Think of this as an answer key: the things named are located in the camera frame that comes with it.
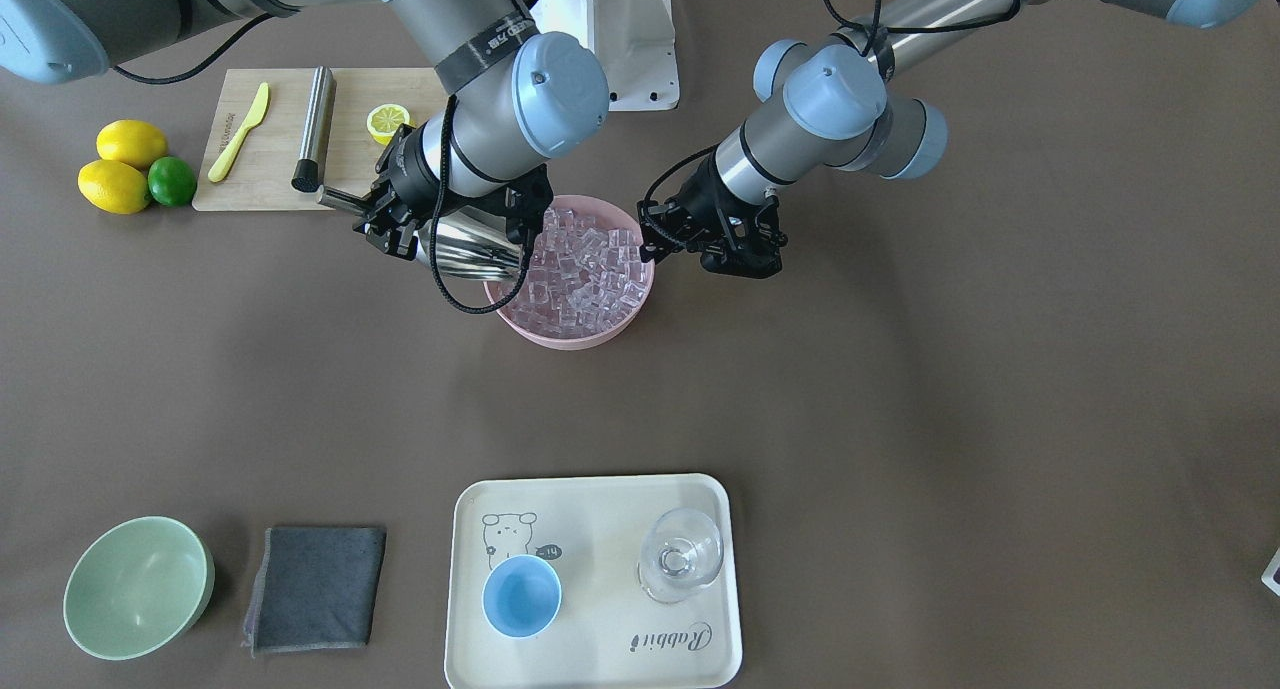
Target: yellow knife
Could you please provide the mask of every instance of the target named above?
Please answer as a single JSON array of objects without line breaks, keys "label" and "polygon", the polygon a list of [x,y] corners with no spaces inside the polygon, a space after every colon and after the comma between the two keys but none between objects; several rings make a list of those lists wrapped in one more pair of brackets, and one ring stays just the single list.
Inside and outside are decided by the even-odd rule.
[{"label": "yellow knife", "polygon": [[239,129],[236,129],[236,136],[232,137],[227,149],[218,155],[218,161],[209,168],[210,182],[221,182],[227,178],[227,174],[230,173],[232,164],[236,164],[236,155],[238,155],[239,147],[244,142],[244,137],[248,136],[250,129],[262,123],[262,118],[266,115],[266,104],[269,100],[269,83],[262,82],[257,86],[257,96],[253,97],[253,105],[248,108],[248,114],[246,114],[244,120],[241,122]]}]

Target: clear glass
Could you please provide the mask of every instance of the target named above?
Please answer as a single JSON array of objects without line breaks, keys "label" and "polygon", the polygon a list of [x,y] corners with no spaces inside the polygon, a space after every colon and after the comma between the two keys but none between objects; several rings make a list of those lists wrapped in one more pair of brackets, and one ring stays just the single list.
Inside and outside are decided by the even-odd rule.
[{"label": "clear glass", "polygon": [[719,576],[724,547],[712,517],[675,508],[658,517],[640,544],[640,587],[655,602],[672,604],[708,588]]}]

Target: bowl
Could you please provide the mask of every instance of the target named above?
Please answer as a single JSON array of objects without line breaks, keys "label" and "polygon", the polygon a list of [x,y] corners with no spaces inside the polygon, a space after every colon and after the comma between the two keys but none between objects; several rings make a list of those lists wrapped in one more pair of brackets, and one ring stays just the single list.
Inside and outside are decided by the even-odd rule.
[{"label": "bowl", "polygon": [[504,636],[527,639],[556,621],[562,596],[559,576],[547,560],[516,555],[489,572],[481,604],[489,626]]},{"label": "bowl", "polygon": [[[627,214],[626,211],[622,211],[617,206],[613,206],[612,204],[604,200],[579,196],[579,193],[563,193],[563,196],[557,196],[552,201],[552,206],[556,209],[571,209],[576,215],[594,216],[596,227],[600,229],[605,231],[631,229],[631,233],[635,234],[637,239],[640,238],[640,223],[636,222],[635,218]],[[530,329],[525,329],[524,327],[517,325],[507,316],[507,311],[499,310],[497,314],[498,316],[502,318],[503,321],[507,323],[507,327],[516,329],[517,334],[521,334],[521,337],[529,339],[535,344],[548,347],[552,350],[563,350],[563,351],[589,350],[591,347],[598,347],[604,342],[608,342],[609,339],[617,337],[617,334],[621,334],[622,329],[626,329],[627,324],[631,324],[631,320],[635,319],[637,314],[640,314],[640,310],[644,309],[644,302],[649,301],[649,295],[653,293],[653,275],[654,275],[654,265],[653,263],[650,263],[644,273],[644,280],[640,283],[644,287],[644,297],[640,300],[640,306],[636,306],[635,310],[631,310],[631,312],[627,314],[626,318],[617,325],[613,325],[613,328],[596,334],[590,334],[589,337],[581,337],[579,339],[557,339],[552,337],[543,337],[541,334],[530,332]],[[490,302],[495,302],[503,297],[504,292],[500,283],[485,282],[484,293]]]},{"label": "bowl", "polygon": [[124,521],[84,551],[63,596],[67,633],[86,653],[123,661],[155,652],[200,619],[214,560],[175,519]]}]

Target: white mounting bracket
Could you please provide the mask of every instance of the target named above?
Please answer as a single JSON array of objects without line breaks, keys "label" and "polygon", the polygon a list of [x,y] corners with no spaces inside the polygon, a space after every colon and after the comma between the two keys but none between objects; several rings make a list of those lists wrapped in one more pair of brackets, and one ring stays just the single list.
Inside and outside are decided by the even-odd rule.
[{"label": "white mounting bracket", "polygon": [[671,0],[541,0],[539,29],[572,35],[609,82],[609,110],[659,111],[680,104]]}]

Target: gray towel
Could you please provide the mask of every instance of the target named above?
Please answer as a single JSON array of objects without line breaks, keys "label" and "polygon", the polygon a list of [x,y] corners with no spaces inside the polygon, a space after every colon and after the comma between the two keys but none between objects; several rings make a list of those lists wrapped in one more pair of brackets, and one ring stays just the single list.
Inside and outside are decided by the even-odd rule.
[{"label": "gray towel", "polygon": [[244,616],[252,653],[369,644],[387,531],[273,526]]}]

